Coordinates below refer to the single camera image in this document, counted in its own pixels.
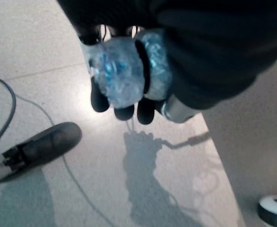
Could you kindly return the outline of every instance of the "gloved hand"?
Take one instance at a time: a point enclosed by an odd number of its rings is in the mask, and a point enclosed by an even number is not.
[[[113,36],[131,26],[163,28],[173,73],[171,93],[195,110],[233,97],[277,59],[277,0],[58,0],[84,44],[100,41],[98,25]],[[91,102],[102,112],[107,99],[92,79]],[[150,123],[155,102],[142,99],[138,119]],[[129,119],[134,107],[115,110]]]

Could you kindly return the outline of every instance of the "floor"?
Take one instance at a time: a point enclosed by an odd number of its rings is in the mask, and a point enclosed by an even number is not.
[[[0,78],[24,99],[0,153],[55,123],[75,122],[65,157],[0,184],[0,227],[243,227],[201,114],[151,125],[95,113],[77,36],[54,0],[0,0]],[[0,85],[0,126],[10,109]]]

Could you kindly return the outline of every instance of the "gray cable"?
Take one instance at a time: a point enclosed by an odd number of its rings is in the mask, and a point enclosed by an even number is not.
[[[11,110],[10,110],[9,116],[0,130],[0,139],[1,139],[1,137],[7,130],[13,116],[15,115],[17,101],[16,101],[16,95],[15,95],[14,91],[12,90],[12,88],[4,80],[0,79],[0,83],[10,92],[11,99],[12,99]]]

